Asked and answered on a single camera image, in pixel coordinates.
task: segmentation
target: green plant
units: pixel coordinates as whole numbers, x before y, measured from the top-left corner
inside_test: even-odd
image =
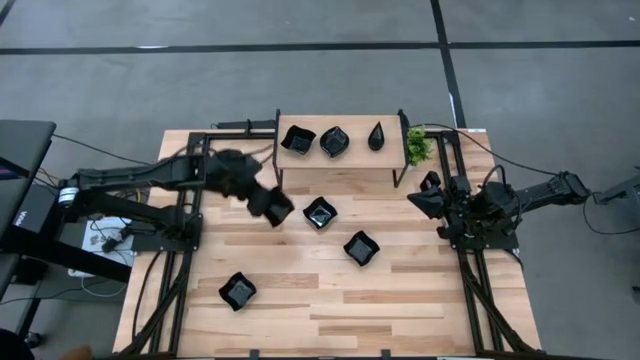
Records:
[[[407,145],[409,147],[409,164],[416,166],[419,163],[431,159],[432,141],[425,138],[426,130],[423,127],[409,129]]]

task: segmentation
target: black square bowl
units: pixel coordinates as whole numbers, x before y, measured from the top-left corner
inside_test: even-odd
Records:
[[[322,196],[313,200],[311,205],[307,206],[302,212],[304,217],[318,230],[327,226],[334,217],[338,216],[336,208],[331,206]]]
[[[257,293],[257,290],[249,279],[244,277],[241,272],[237,272],[218,292],[222,299],[231,305],[233,311],[238,311]]]
[[[320,137],[320,147],[330,158],[334,158],[349,147],[349,135],[339,126],[332,127]]]
[[[351,256],[358,265],[365,266],[371,261],[373,255],[380,251],[380,247],[364,231],[358,231],[344,246],[344,251]]]
[[[280,145],[304,155],[311,148],[311,143],[315,138],[316,134],[313,131],[293,125],[287,130],[287,135],[285,135]]]

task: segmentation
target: light wood planks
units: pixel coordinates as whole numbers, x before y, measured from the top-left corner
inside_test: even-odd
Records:
[[[182,147],[188,133],[167,131],[160,157]],[[486,134],[470,136],[489,146]],[[466,138],[461,141],[475,188],[493,160]],[[214,147],[247,152],[269,143],[220,140]],[[247,356],[250,349],[260,349],[265,356],[379,356],[383,348],[397,356],[473,354],[456,254],[438,238],[440,223],[406,200],[428,170],[440,171],[437,159],[434,153],[407,173],[398,189],[391,185],[391,174],[380,170],[287,170],[284,191],[296,211],[276,229],[251,218],[244,203],[206,194],[201,209],[205,231],[192,264],[179,355]],[[258,179],[267,187],[276,184],[270,165]],[[339,213],[321,233],[301,212],[317,196]],[[152,191],[154,205],[174,201],[175,194]],[[342,250],[358,230],[382,249],[364,268]],[[135,260],[115,351],[131,341],[132,315],[151,257]],[[525,341],[539,346],[519,265],[502,251],[487,251],[486,257],[496,304]],[[139,329],[156,305],[163,265],[164,255],[151,272]],[[237,271],[256,284],[258,294],[234,313],[218,288]],[[479,312],[490,348],[481,306]],[[171,316],[166,319],[161,349],[169,339]]]
[[[382,149],[374,152],[369,149],[368,139],[378,122],[384,132],[385,143]],[[405,165],[398,115],[282,115],[279,124],[276,158],[279,169],[402,169]],[[280,145],[293,125],[316,134],[305,155]],[[349,147],[338,157],[330,159],[320,148],[320,137],[334,126],[340,126],[349,136]]]

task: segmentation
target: wooden shelf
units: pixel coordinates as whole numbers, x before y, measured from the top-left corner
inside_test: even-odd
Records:
[[[380,122],[385,143],[379,151],[369,149],[369,134]],[[316,138],[305,155],[280,143],[293,125],[313,131]],[[285,169],[402,169],[407,164],[402,124],[398,115],[282,115],[277,121],[276,167]],[[349,147],[335,158],[320,148],[320,137],[339,126],[349,136]]]

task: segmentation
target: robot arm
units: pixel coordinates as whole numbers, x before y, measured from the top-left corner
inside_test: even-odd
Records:
[[[510,248],[504,239],[512,236],[522,214],[552,204],[582,204],[591,194],[578,176],[569,172],[517,191],[509,184],[490,181],[472,195],[464,176],[451,177],[447,189],[439,186],[438,175],[429,172],[421,184],[423,191],[409,194],[408,199],[429,218],[446,220],[446,226],[438,228],[441,238],[462,239],[460,245],[471,249]]]
[[[280,225],[293,204],[280,188],[263,188],[255,179],[262,165],[238,150],[222,150],[198,155],[173,155],[148,166],[108,170],[79,169],[60,182],[58,203],[73,215],[101,212],[147,222],[157,230],[175,230],[175,237],[190,235],[189,224],[196,214],[182,208],[156,208],[121,199],[108,191],[139,187],[160,187],[169,191],[206,190],[248,199],[251,215],[264,215],[273,227]]]

